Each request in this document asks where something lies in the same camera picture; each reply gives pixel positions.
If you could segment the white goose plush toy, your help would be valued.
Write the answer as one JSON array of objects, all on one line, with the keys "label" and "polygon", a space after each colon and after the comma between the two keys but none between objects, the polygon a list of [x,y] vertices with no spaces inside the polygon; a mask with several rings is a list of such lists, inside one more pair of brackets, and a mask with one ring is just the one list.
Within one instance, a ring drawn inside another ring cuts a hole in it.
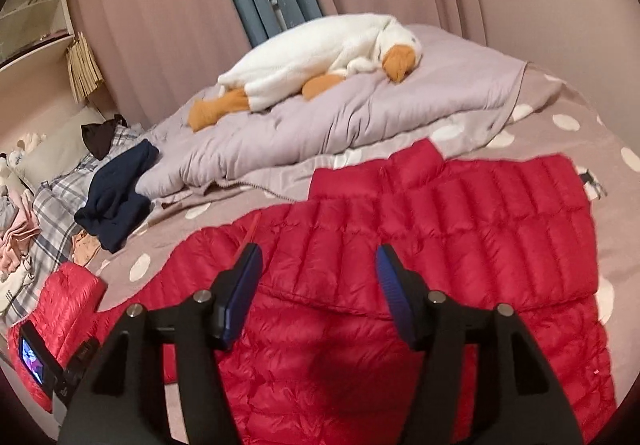
[{"label": "white goose plush toy", "polygon": [[194,101],[194,132],[236,112],[262,112],[295,95],[311,100],[359,73],[384,71],[400,83],[423,55],[418,38],[392,15],[325,16],[252,48],[217,78],[218,96]]}]

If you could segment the black garment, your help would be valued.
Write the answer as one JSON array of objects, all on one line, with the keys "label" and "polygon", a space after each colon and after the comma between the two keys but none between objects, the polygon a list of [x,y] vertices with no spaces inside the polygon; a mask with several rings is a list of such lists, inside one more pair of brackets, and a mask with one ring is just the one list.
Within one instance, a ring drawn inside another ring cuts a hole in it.
[{"label": "black garment", "polygon": [[98,160],[103,160],[111,149],[111,145],[119,126],[127,127],[128,123],[121,114],[103,123],[81,125],[81,137],[88,151]]}]

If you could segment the red down jacket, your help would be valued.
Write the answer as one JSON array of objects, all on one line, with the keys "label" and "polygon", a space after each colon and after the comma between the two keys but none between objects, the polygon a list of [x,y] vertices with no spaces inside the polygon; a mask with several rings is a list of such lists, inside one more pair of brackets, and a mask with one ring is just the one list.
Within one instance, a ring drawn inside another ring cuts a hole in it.
[{"label": "red down jacket", "polygon": [[614,413],[596,230],[562,154],[429,142],[197,231],[100,317],[108,425],[192,443],[582,444]]}]

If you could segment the pink clothes pile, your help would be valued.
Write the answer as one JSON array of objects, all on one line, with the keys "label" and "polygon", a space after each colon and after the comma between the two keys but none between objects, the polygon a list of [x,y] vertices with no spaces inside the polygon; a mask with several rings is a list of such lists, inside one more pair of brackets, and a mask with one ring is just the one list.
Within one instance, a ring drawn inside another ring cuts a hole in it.
[{"label": "pink clothes pile", "polygon": [[17,271],[40,233],[32,195],[1,186],[1,281]]}]

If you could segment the navy blue garment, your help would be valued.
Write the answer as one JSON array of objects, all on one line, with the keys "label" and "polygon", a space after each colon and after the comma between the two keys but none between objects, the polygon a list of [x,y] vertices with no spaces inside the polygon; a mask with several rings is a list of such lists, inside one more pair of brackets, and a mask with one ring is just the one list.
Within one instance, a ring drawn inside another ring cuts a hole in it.
[{"label": "navy blue garment", "polygon": [[147,139],[125,150],[94,174],[87,201],[75,222],[98,238],[101,247],[116,253],[151,212],[151,200],[138,194],[139,178],[152,168],[158,149]]}]

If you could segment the white wall shelf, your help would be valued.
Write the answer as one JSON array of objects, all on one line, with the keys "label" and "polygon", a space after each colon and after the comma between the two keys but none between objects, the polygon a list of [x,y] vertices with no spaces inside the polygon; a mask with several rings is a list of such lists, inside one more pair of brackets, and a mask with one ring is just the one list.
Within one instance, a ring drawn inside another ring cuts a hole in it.
[{"label": "white wall shelf", "polygon": [[1,66],[73,35],[67,0],[7,0],[1,9]]}]

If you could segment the beige pillow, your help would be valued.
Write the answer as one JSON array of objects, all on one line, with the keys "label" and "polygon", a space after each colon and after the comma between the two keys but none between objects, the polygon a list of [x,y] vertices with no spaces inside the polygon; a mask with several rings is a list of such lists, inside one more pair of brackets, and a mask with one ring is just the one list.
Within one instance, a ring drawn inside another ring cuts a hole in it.
[{"label": "beige pillow", "polygon": [[82,139],[81,127],[104,121],[98,110],[85,107],[21,157],[14,173],[31,191],[36,192],[43,182],[67,174],[87,156],[89,150]]}]

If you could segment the small plush toys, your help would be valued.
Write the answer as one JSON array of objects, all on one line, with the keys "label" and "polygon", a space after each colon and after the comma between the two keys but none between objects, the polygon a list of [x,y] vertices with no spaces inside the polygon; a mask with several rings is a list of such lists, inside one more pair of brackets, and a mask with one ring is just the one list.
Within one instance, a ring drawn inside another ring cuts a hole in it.
[{"label": "small plush toys", "polygon": [[43,143],[46,134],[26,133],[8,153],[1,153],[1,184],[6,187],[26,187],[36,191],[47,170]]}]

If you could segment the lilac quilt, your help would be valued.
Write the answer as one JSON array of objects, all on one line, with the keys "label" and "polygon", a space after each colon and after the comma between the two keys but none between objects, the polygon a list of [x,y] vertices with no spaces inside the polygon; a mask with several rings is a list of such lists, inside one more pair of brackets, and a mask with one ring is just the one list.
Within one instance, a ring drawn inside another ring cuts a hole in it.
[{"label": "lilac quilt", "polygon": [[427,138],[457,157],[533,112],[522,100],[535,66],[439,28],[410,29],[425,53],[399,84],[382,72],[358,74],[312,101],[296,96],[264,113],[232,113],[198,133],[182,107],[146,134],[160,157],[136,191],[155,200],[242,184],[285,197],[345,152],[383,158]]}]

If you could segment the polka dot bed sheet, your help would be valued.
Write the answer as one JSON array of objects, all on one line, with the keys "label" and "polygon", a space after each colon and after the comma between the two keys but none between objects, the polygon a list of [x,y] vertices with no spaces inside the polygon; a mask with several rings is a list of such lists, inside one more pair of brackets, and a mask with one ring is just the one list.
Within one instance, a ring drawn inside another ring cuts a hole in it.
[{"label": "polka dot bed sheet", "polygon": [[418,379],[395,330],[375,250],[456,301],[508,303],[548,358],[585,439],[616,410],[598,299],[639,272],[639,160],[568,85],[544,80],[488,148],[445,159],[417,142],[386,159],[314,174],[306,201],[195,231],[136,295],[151,309],[208,285],[258,243],[265,268],[242,337],[221,359],[249,444],[390,444]]}]

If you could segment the folded red jacket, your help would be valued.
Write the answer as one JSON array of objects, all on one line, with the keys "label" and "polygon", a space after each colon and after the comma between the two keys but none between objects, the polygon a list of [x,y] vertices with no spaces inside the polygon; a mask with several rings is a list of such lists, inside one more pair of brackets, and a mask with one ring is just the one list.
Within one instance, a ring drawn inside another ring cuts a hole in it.
[{"label": "folded red jacket", "polygon": [[20,329],[31,321],[47,350],[65,366],[80,343],[88,337],[88,324],[100,305],[107,284],[85,267],[63,263],[44,282],[36,308],[24,321],[9,329],[9,356],[17,376],[32,399],[47,413],[52,411],[50,397],[38,387],[20,359]]}]

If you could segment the yellow tassel hanging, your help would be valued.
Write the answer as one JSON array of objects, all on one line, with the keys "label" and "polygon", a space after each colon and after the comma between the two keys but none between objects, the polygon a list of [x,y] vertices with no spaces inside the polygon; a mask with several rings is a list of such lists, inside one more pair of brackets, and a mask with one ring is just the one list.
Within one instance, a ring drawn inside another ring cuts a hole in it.
[{"label": "yellow tassel hanging", "polygon": [[90,95],[99,90],[104,78],[82,32],[66,48],[65,58],[73,98],[77,104],[85,104]]}]

